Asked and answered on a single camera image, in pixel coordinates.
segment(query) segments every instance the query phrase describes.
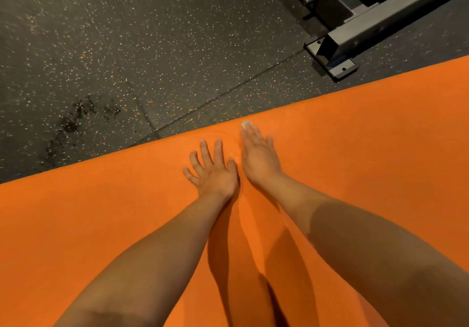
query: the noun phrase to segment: speckled floor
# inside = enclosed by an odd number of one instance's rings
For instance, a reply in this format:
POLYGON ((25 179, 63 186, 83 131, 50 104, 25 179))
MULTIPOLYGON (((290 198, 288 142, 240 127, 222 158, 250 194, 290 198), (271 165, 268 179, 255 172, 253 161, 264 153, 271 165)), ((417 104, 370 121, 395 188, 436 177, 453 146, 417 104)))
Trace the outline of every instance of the speckled floor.
POLYGON ((0 182, 467 55, 468 7, 335 83, 302 51, 324 28, 296 0, 0 0, 0 182))

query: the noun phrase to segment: right hand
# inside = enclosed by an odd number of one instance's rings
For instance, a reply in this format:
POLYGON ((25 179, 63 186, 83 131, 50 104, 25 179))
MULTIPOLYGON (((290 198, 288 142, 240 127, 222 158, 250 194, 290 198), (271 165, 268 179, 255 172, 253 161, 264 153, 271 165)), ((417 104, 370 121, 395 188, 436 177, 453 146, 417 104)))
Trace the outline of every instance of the right hand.
POLYGON ((272 136, 262 137, 259 128, 245 121, 241 128, 243 140, 243 169, 248 179, 262 188, 275 176, 282 174, 280 161, 273 147, 272 136))

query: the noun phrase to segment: fingernail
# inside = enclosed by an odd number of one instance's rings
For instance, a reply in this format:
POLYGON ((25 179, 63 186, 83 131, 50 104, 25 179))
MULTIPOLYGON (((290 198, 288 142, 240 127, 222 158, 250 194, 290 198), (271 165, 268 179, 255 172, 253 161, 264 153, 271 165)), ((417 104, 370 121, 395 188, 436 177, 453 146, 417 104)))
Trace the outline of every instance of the fingernail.
POLYGON ((252 126, 252 122, 249 121, 249 120, 244 120, 244 121, 241 123, 241 125, 243 126, 244 129, 246 129, 246 125, 247 125, 248 123, 250 123, 251 126, 252 126))

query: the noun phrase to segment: hand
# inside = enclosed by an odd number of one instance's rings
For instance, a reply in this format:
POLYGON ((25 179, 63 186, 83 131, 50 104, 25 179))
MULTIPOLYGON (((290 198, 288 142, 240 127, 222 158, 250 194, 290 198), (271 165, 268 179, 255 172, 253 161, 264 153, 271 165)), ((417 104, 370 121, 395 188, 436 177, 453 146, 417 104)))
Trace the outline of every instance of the hand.
POLYGON ((243 169, 250 181, 264 188, 269 179, 282 174, 280 161, 273 147, 273 138, 267 136, 265 140, 259 128, 251 121, 245 121, 243 124, 243 169))
POLYGON ((203 166, 200 165, 197 158, 197 151, 191 152, 192 168, 198 177, 193 175, 189 168, 184 168, 187 180, 193 183, 198 191, 199 197, 205 195, 220 196, 225 203, 228 201, 238 188, 238 167, 233 158, 229 158, 226 166, 223 158, 223 143, 221 139, 215 142, 213 161, 208 151, 207 142, 200 140, 200 152, 202 153, 203 166))

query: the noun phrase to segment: metal base plate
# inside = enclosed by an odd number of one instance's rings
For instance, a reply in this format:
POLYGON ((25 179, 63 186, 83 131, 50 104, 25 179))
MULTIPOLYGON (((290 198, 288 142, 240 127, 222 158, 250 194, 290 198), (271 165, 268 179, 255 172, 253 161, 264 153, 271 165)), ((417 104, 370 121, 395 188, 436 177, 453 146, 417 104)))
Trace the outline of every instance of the metal base plate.
POLYGON ((332 64, 325 63, 323 57, 318 56, 318 51, 324 38, 325 37, 319 38, 318 40, 315 40, 312 43, 306 44, 305 48, 324 67, 324 69, 327 70, 327 72, 332 77, 339 80, 358 69, 359 65, 355 64, 353 60, 351 59, 346 59, 341 63, 339 62, 334 62, 332 64))

